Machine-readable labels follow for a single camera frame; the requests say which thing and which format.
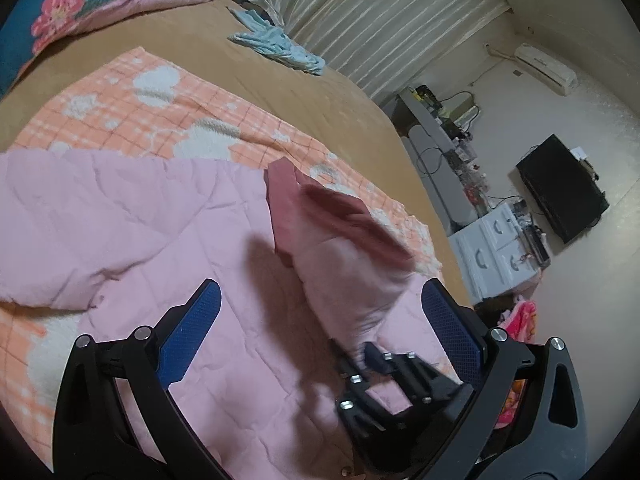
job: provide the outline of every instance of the light blue cloth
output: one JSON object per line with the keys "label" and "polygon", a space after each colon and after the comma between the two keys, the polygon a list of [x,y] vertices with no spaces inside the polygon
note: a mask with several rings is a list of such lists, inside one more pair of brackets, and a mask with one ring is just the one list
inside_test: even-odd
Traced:
{"label": "light blue cloth", "polygon": [[229,9],[251,32],[236,32],[229,36],[234,43],[248,46],[259,54],[314,75],[322,75],[324,59],[307,52],[279,27],[262,19],[255,10]]}

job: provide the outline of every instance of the white wall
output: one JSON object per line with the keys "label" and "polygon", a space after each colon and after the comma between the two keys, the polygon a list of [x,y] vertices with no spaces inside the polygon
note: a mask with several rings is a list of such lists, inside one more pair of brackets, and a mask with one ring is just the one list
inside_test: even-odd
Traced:
{"label": "white wall", "polygon": [[[476,32],[413,85],[427,84],[440,98],[475,92],[482,114],[473,145],[494,196],[530,199],[514,167],[551,133],[582,146],[600,174],[610,208],[589,233],[565,247],[536,217],[555,255],[533,295],[538,341],[559,335],[571,351],[592,463],[640,397],[640,120],[631,111],[640,112],[640,32],[619,0],[509,1],[514,15]],[[484,50],[490,43],[511,53],[524,41],[565,56],[615,95],[577,70],[580,88],[560,97]]]}
{"label": "white wall", "polygon": [[449,91],[473,91],[482,108],[472,129],[473,146],[493,196],[522,194],[535,204],[514,167],[550,134],[569,148],[583,147],[600,175],[610,208],[574,243],[564,246],[544,217],[536,217],[550,234],[555,255],[533,294],[540,313],[538,342],[557,335],[571,351],[594,462],[640,396],[640,120],[583,72],[578,71],[577,91],[560,97],[526,73],[514,75],[515,69],[502,60],[472,87]]}
{"label": "white wall", "polygon": [[620,0],[508,0],[519,32],[570,59],[640,113],[640,32]]}

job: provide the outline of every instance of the striped curtain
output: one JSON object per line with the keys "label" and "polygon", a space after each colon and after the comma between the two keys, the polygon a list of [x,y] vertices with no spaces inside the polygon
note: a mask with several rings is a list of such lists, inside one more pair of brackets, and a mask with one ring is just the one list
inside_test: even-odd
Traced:
{"label": "striped curtain", "polygon": [[379,104],[509,8],[506,0],[251,1]]}

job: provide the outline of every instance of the fleece blanket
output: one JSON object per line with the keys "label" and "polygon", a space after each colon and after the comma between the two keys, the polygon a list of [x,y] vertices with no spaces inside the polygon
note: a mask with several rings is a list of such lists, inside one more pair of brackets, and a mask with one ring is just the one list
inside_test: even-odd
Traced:
{"label": "fleece blanket", "polygon": [[[425,278],[440,277],[428,227],[325,146],[255,105],[137,48],[49,101],[14,148],[112,150],[131,157],[204,157],[266,168],[286,156],[327,187],[359,196],[400,239]],[[184,301],[193,292],[185,291]],[[0,402],[50,463],[52,417],[81,314],[0,304]],[[442,355],[440,366],[449,370]]]}

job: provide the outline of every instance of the metal screw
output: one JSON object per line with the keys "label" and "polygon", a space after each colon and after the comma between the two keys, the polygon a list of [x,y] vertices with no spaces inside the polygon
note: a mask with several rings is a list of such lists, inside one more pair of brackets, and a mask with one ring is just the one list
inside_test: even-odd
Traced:
{"label": "metal screw", "polygon": [[78,348],[85,348],[89,346],[91,342],[91,338],[87,334],[82,334],[78,339],[76,339],[76,346]]}
{"label": "metal screw", "polygon": [[151,336],[151,329],[148,326],[139,326],[133,333],[133,337],[135,337],[138,341],[149,339],[149,336]]}
{"label": "metal screw", "polygon": [[559,337],[552,337],[551,346],[556,350],[564,350],[564,341],[562,341],[562,339],[560,339]]}
{"label": "metal screw", "polygon": [[496,328],[492,328],[491,337],[496,341],[507,341],[507,338],[509,336],[503,329],[496,327]]}

